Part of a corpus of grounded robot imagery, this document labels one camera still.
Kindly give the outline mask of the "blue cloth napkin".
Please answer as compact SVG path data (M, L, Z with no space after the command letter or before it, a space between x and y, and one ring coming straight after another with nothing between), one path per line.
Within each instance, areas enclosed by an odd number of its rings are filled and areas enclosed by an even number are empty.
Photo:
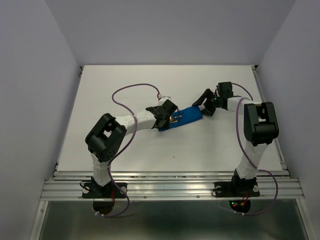
M193 123L201 120L203 114L198 106L190 106L183 110L174 112L170 117L169 129L181 127L183 125ZM163 132L169 129L158 129L159 132Z

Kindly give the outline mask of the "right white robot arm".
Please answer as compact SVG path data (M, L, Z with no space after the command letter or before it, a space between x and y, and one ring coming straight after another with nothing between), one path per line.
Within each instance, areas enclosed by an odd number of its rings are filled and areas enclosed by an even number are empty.
M217 198L260 195L257 174L263 172L259 167L267 147L279 135L277 116L272 102L255 102L253 96L245 98L233 92L233 82L220 82L215 91L207 88L193 103L203 105L202 114L212 116L217 108L235 112L236 122L243 116L243 134L246 144L241 145L243 153L231 181L214 183L213 193Z

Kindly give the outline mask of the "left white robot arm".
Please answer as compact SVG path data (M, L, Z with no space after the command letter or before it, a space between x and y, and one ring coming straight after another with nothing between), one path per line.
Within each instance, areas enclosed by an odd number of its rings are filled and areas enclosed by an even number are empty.
M141 130L168 129L177 109L167 98L161 105L147 107L133 115L102 115L85 138L93 162L91 181L85 189L100 198L110 197L115 189L108 174L110 162L118 154L124 138Z

